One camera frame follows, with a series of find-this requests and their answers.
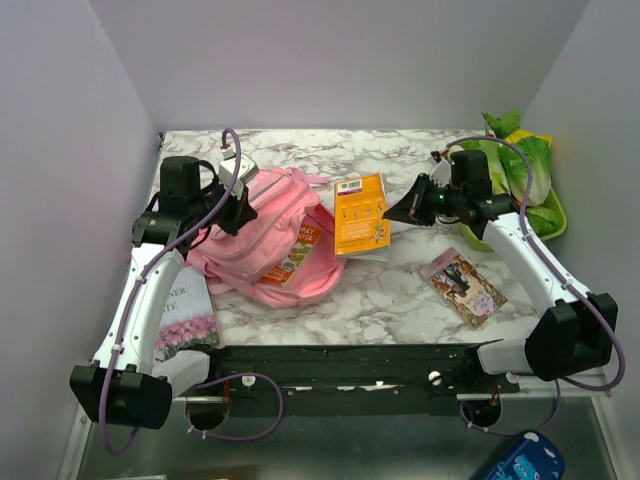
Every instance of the green container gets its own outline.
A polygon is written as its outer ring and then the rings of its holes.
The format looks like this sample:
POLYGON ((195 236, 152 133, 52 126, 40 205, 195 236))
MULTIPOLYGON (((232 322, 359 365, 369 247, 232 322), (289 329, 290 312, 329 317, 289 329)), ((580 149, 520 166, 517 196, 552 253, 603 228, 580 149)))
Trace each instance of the green container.
MULTIPOLYGON (((558 196, 556 195, 556 192, 553 188, 549 192, 549 196, 544 201, 542 206, 558 213, 558 216, 560 217, 560 226, 558 227, 558 230, 556 230, 553 233, 549 233, 547 235, 540 237, 541 240, 546 241, 551 238, 558 237, 564 233, 564 231, 567 229, 567 216, 565 215, 564 209, 562 208, 562 205, 560 204, 560 200, 558 199, 558 196)), ((471 231, 469 227, 467 227, 466 225, 463 225, 462 223, 460 223, 459 225, 460 225, 460 233, 462 233, 462 236, 467 241, 467 243, 471 246, 471 248, 475 250, 480 250, 483 252, 493 252, 493 249, 489 245, 487 245, 486 242, 483 242, 482 240, 478 240, 478 237, 475 236, 475 234, 471 231)))

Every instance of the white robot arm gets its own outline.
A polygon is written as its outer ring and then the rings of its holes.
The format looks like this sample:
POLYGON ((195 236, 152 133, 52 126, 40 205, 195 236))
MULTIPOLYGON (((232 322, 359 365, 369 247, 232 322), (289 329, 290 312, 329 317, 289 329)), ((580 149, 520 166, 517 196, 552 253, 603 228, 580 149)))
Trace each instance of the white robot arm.
POLYGON ((92 421, 160 428, 173 398, 209 375, 208 354, 181 351, 154 366, 154 346, 169 291, 200 228, 215 224, 235 235, 257 216, 246 187, 257 165, 237 164, 230 149, 223 154, 219 175, 193 157, 163 160, 160 191, 133 225, 128 276, 111 327, 91 364, 71 374, 71 388, 92 421), (214 173, 204 189, 201 166, 214 173))
POLYGON ((606 293, 592 294, 577 281, 518 214, 508 194, 492 195, 483 152, 450 156, 452 164, 440 162, 432 177, 420 174, 385 218, 429 226, 438 215, 457 217, 502 257, 541 316, 527 338, 471 347, 471 375, 512 372, 548 381, 606 365, 618 312, 615 301, 606 293))

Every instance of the green lettuce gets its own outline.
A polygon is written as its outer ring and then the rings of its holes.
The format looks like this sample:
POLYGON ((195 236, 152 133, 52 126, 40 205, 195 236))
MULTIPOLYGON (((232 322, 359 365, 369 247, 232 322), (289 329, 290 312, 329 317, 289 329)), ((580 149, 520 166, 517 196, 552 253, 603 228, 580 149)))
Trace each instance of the green lettuce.
MULTIPOLYGON (((528 205, 532 207, 542 205, 551 190, 551 148, 549 142, 531 136, 519 140, 516 146, 527 156, 533 169, 533 185, 528 205)), ((502 146, 498 152, 511 193, 519 202, 522 202, 524 191, 527 188, 527 166, 520 156, 508 147, 502 146)))
POLYGON ((520 129, 520 110, 511 110, 498 118, 486 112, 482 112, 482 116, 498 138, 507 138, 520 129))
POLYGON ((500 195, 501 193, 509 193, 509 183, 507 176, 500 162, 500 154, 498 148, 500 144, 491 140, 471 140, 460 144, 465 150, 481 150, 487 156, 489 164, 489 176, 491 177, 491 193, 500 195))
POLYGON ((560 228, 562 218, 559 213, 550 208, 538 207, 527 208, 527 219, 531 224, 531 228, 540 236, 549 235, 557 232, 560 228))

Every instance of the white backdrop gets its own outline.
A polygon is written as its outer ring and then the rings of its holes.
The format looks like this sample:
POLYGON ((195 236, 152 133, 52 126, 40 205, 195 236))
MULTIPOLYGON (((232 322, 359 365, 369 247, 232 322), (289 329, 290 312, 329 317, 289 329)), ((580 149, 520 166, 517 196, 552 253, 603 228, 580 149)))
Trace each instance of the white backdrop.
POLYGON ((0 477, 57 474, 158 137, 85 0, 0 2, 0 477))
POLYGON ((587 0, 91 0, 164 129, 478 128, 526 107, 587 0))
POLYGON ((620 308, 629 366, 613 405, 630 452, 640 446, 638 19, 637 0, 592 0, 524 120, 554 137, 554 182, 569 218, 559 258, 620 308))

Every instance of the marble surface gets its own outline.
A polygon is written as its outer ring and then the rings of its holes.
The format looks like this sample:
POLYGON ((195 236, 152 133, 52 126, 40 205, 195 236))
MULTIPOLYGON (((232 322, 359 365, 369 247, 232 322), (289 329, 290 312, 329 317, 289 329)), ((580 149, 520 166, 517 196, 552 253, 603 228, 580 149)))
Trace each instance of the marble surface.
MULTIPOLYGON (((238 131, 243 151, 261 168, 296 166, 341 180, 354 174, 386 175, 390 205, 420 172, 429 152, 477 133, 456 130, 238 131)), ((168 132, 161 158, 192 155, 216 165, 219 131, 168 132)), ((203 183, 209 178, 203 175, 203 183)), ((153 190, 159 187, 156 172, 153 190)), ((333 206, 333 186, 318 187, 333 206)), ((350 260, 340 284, 323 301, 273 310, 238 293, 212 299, 227 345, 336 345, 476 343, 526 336, 537 321, 522 286, 494 253, 471 249, 457 226, 430 228, 394 223, 389 263, 350 260), (449 247, 456 248, 508 299, 480 327, 472 328, 427 284, 418 270, 449 247)))

